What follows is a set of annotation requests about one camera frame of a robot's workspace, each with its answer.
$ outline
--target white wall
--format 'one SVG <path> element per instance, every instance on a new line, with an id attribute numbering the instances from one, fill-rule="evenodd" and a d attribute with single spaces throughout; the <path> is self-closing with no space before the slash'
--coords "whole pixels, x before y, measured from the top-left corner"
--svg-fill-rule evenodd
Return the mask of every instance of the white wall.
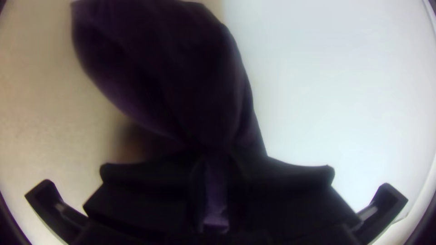
<path id="1" fill-rule="evenodd" d="M 436 44 L 421 1 L 204 1 L 235 35 L 270 155 L 332 165 L 356 210 L 383 182 L 410 210 L 436 148 Z M 68 4 L 9 0 L 0 15 L 0 190 L 33 244 L 59 241 L 24 194 L 49 178 L 81 210 L 121 118 L 75 60 Z M 379 244 L 399 244 L 428 201 Z"/>
<path id="2" fill-rule="evenodd" d="M 272 157 L 329 164 L 356 211 L 413 206 L 436 149 L 436 42 L 421 0 L 225 0 Z"/>

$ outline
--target purple fabric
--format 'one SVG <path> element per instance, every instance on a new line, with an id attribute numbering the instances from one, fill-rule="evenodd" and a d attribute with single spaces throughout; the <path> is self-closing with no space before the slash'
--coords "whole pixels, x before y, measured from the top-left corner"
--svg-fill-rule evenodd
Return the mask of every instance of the purple fabric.
<path id="1" fill-rule="evenodd" d="M 203 5 L 79 0 L 71 6 L 78 58 L 122 112 L 212 162 L 234 146 L 265 152 L 236 43 Z M 214 169 L 206 173 L 206 218 L 225 207 L 225 195 L 210 195 L 225 188 Z"/>

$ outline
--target black fabric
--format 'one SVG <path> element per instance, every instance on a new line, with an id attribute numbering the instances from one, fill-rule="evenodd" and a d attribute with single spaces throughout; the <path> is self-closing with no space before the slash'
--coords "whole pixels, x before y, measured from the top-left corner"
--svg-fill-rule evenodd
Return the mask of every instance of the black fabric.
<path id="1" fill-rule="evenodd" d="M 242 150 L 233 151 L 230 159 L 230 230 L 218 236 L 226 241 L 240 234 L 263 234 L 265 242 L 278 243 L 359 222 L 331 187 L 331 167 L 295 166 Z M 104 183 L 84 209 L 91 219 L 135 237 L 156 242 L 200 239 L 203 166 L 202 156 L 192 152 L 105 165 Z"/>

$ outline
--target beige wall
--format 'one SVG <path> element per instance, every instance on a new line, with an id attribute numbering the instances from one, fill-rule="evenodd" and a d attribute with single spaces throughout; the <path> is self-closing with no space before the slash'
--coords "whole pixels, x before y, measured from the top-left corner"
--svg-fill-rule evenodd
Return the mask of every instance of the beige wall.
<path id="1" fill-rule="evenodd" d="M 9 0 L 0 15 L 0 190 L 33 244 L 59 241 L 24 194 L 48 178 L 82 210 L 121 118 L 74 57 L 69 2 Z"/>

